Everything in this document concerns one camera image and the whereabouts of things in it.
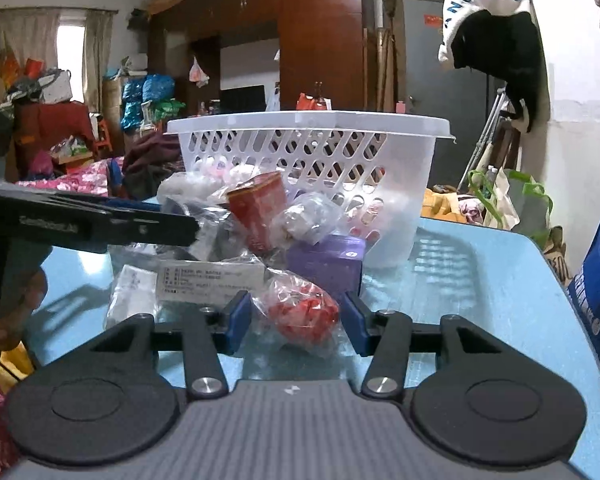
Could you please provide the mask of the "person's left hand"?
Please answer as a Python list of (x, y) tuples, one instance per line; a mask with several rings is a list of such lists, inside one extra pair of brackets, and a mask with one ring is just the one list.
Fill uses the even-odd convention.
[(31, 314), (42, 304), (48, 283), (42, 268), (18, 275), (3, 287), (0, 307), (0, 351), (20, 344)]

